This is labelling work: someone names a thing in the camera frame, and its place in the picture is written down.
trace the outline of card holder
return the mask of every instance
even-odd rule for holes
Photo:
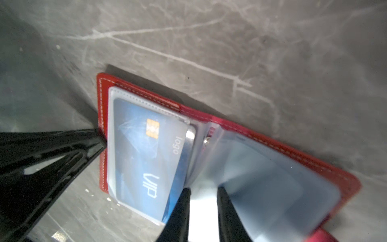
[[[218,175],[218,182],[221,182],[223,186],[228,189],[228,193],[230,193],[231,200],[234,200],[233,203],[236,204],[236,210],[238,212],[238,207],[246,207],[250,206],[251,209],[253,209],[252,205],[248,204],[248,199],[242,199],[243,196],[237,196],[238,192],[241,193],[240,190],[235,189],[234,187],[249,187],[248,184],[251,184],[251,181],[256,181],[255,179],[261,180],[260,184],[262,184],[260,187],[255,186],[253,187],[259,192],[256,192],[255,194],[266,194],[266,196],[274,196],[276,194],[270,193],[271,190],[276,189],[278,190],[279,186],[282,186],[282,194],[283,196],[288,197],[286,201],[282,201],[281,203],[277,204],[276,206],[279,209],[278,211],[275,211],[274,209],[270,208],[269,202],[261,201],[260,206],[265,207],[266,211],[262,210],[256,210],[254,211],[256,214],[259,214],[260,217],[266,218],[262,219],[260,224],[254,224],[252,227],[260,228],[256,229],[250,229],[250,236],[258,236],[262,234],[262,231],[268,231],[270,230],[271,233],[266,233],[266,235],[274,235],[276,233],[276,229],[282,229],[282,233],[280,234],[292,234],[292,231],[301,231],[302,230],[302,236],[305,234],[311,232],[314,228],[318,226],[319,222],[313,222],[308,223],[307,226],[305,226],[301,230],[294,230],[292,226],[302,226],[300,224],[292,224],[287,219],[283,220],[282,222],[279,221],[279,217],[282,215],[285,215],[285,218],[294,218],[299,219],[298,222],[303,223],[307,221],[307,218],[300,218],[297,214],[299,211],[294,210],[293,212],[290,212],[290,208],[293,207],[302,207],[300,204],[296,204],[297,201],[304,201],[304,203],[311,204],[311,207],[319,207],[321,208],[319,204],[319,200],[310,200],[305,201],[303,197],[305,197],[306,191],[310,191],[310,187],[305,187],[304,183],[299,181],[300,177],[297,176],[297,174],[291,174],[290,171],[297,170],[297,172],[304,172],[308,171],[311,175],[306,175],[308,172],[304,172],[304,176],[309,177],[310,179],[314,180],[315,182],[313,184],[325,184],[325,188],[321,189],[322,191],[325,191],[327,193],[330,193],[331,199],[326,203],[326,206],[321,211],[328,212],[329,214],[326,216],[326,218],[323,220],[323,216],[321,214],[324,214],[321,212],[319,214],[318,220],[323,220],[321,224],[323,224],[325,221],[327,221],[330,217],[334,216],[338,212],[338,210],[351,198],[353,197],[361,188],[361,184],[359,183],[358,179],[353,176],[352,174],[340,170],[339,168],[336,168],[330,164],[327,164],[321,160],[316,159],[315,157],[309,156],[303,152],[300,152],[298,150],[295,150],[283,143],[280,143],[276,140],[273,140],[269,137],[266,137],[262,134],[256,133],[253,130],[247,129],[243,126],[240,126],[238,124],[235,124],[231,121],[218,118],[216,116],[200,112],[198,110],[194,110],[192,108],[189,108],[187,106],[184,106],[182,104],[176,103],[174,101],[171,101],[167,98],[164,98],[156,93],[152,93],[144,88],[138,87],[136,85],[133,85],[129,82],[123,81],[117,77],[108,75],[108,74],[98,74],[97,76],[97,92],[98,92],[98,110],[99,110],[99,126],[102,130],[102,132],[105,135],[108,135],[108,126],[107,126],[107,119],[108,117],[108,102],[109,102],[109,93],[108,90],[110,87],[116,87],[121,90],[124,90],[125,92],[129,92],[132,94],[137,95],[138,97],[141,97],[142,99],[147,100],[152,105],[159,105],[165,108],[166,110],[170,110],[171,112],[175,112],[183,117],[188,118],[189,120],[196,123],[196,139],[195,143],[197,145],[194,145],[192,148],[191,153],[191,159],[190,159],[190,168],[188,168],[188,175],[187,175],[187,184],[192,185],[192,181],[195,181],[195,177],[201,174],[201,169],[206,169],[206,162],[205,157],[203,156],[207,151],[214,152],[216,149],[207,149],[207,147],[212,147],[212,145],[215,145],[216,143],[222,143],[223,142],[223,149],[224,147],[233,147],[233,149],[227,149],[228,151],[231,150],[233,153],[229,153],[227,158],[231,157],[231,160],[235,160],[238,155],[241,155],[241,150],[247,149],[245,146],[248,147],[248,149],[253,149],[253,151],[258,152],[260,155],[266,157],[270,161],[277,161],[275,164],[269,164],[260,166],[260,169],[257,167],[255,170],[258,172],[256,174],[251,173],[251,176],[246,175],[243,177],[243,179],[236,179],[240,174],[242,174],[244,171],[238,170],[238,169],[226,169],[224,170],[223,174],[213,174],[212,178],[215,178],[216,175]],[[204,140],[208,139],[208,134],[210,134],[210,143],[207,145],[204,145]],[[211,160],[213,164],[217,163],[218,160],[221,159],[222,152],[218,152],[218,156],[214,156]],[[286,166],[289,164],[292,164],[292,166],[297,167],[297,169],[292,169]],[[101,156],[100,156],[100,188],[104,192],[109,192],[108,184],[107,184],[107,151],[105,150]],[[271,171],[268,175],[264,175],[263,171]],[[243,215],[243,211],[239,209],[240,216]],[[247,214],[244,221],[249,221],[251,218],[248,218]]]

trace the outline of white marble vein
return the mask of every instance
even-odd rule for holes
[[[161,32],[161,31],[173,31],[173,30],[183,30],[183,29],[195,29],[199,27],[205,27],[213,24],[220,23],[223,20],[223,17],[211,20],[206,23],[202,24],[193,24],[189,26],[177,26],[177,27],[165,27],[165,28],[155,28],[155,29],[138,29],[138,30],[122,30],[122,31],[109,31],[109,32],[103,32],[100,33],[96,30],[92,30],[93,34],[86,35],[86,36],[56,36],[58,38],[66,38],[66,39],[78,39],[78,40],[89,40],[89,39],[103,39],[108,38],[112,36],[119,36],[119,35],[127,35],[127,34],[144,34],[144,33],[154,33],[154,32]]]

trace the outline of gold chip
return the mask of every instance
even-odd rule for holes
[[[158,139],[159,138],[160,123],[151,119],[146,120],[146,135],[149,137]]]

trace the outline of wallet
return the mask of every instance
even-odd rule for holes
[[[148,139],[133,133],[141,128],[127,129],[136,125],[133,122],[117,126],[123,139],[126,137],[132,144],[145,142],[147,146],[160,146],[164,137],[159,129],[168,125],[173,127],[168,130],[186,134],[186,141],[194,140],[193,145],[185,149],[185,145],[179,145],[183,141],[175,133],[163,134],[176,136],[178,144],[172,145],[181,146],[171,148],[171,154],[176,152],[181,157],[182,152],[189,154],[184,156],[184,161],[182,158],[171,161],[176,164],[171,172],[178,174],[179,170],[182,174],[178,179],[175,175],[174,180],[165,185],[171,194],[172,191],[181,192],[183,184],[185,187],[224,187],[253,241],[265,241],[263,237],[266,241],[289,241],[292,236],[294,239],[290,241],[297,241],[303,236],[306,239],[309,234],[312,234],[307,238],[309,242],[335,241],[321,227],[361,189],[355,176],[237,123],[177,103],[128,81],[106,73],[97,75],[98,124],[108,140],[108,149],[100,155],[99,186],[102,191],[118,197],[115,182],[108,184],[116,174],[111,168],[108,171],[108,157],[112,159],[112,154],[108,154],[109,136],[112,135],[108,130],[112,121],[108,119],[113,119],[113,110],[109,107],[112,107],[112,97],[116,95],[121,98],[114,100],[116,113],[134,112],[137,106],[147,109],[141,114],[144,113],[143,133]],[[139,112],[132,113],[132,116],[142,117]],[[161,152],[157,149],[147,152],[141,147],[134,145],[132,149],[146,159]],[[154,183],[154,178],[159,179],[159,176],[144,173],[144,178],[142,186],[147,189],[147,195],[156,197],[158,184]],[[170,195],[162,212],[136,212],[148,219],[164,222],[173,210],[173,200]],[[284,231],[285,238],[278,237],[280,231]]]

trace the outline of card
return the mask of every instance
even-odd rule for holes
[[[188,125],[120,98],[113,108],[116,198],[162,221]]]

